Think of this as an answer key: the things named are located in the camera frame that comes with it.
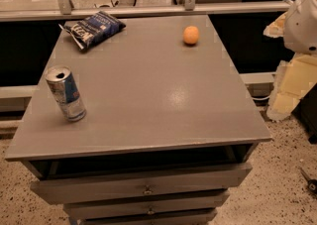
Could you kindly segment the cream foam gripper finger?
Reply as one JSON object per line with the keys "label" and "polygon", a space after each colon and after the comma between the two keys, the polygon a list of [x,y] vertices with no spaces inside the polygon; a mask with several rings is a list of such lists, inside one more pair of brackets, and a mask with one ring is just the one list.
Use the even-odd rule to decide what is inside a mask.
{"label": "cream foam gripper finger", "polygon": [[286,14],[281,14],[264,29],[264,35],[270,38],[282,38],[284,34],[284,22]]}
{"label": "cream foam gripper finger", "polygon": [[282,60],[275,73],[267,117],[272,121],[288,117],[316,83],[316,55],[295,54],[291,61]]}

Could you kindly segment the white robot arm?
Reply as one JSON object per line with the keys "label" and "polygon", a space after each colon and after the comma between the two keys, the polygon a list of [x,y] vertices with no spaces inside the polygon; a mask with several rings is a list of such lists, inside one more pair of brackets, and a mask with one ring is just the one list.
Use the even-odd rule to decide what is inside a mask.
{"label": "white robot arm", "polygon": [[264,29],[267,37],[283,37],[294,52],[290,62],[276,69],[267,117],[281,121],[317,83],[317,0],[294,0],[289,9]]}

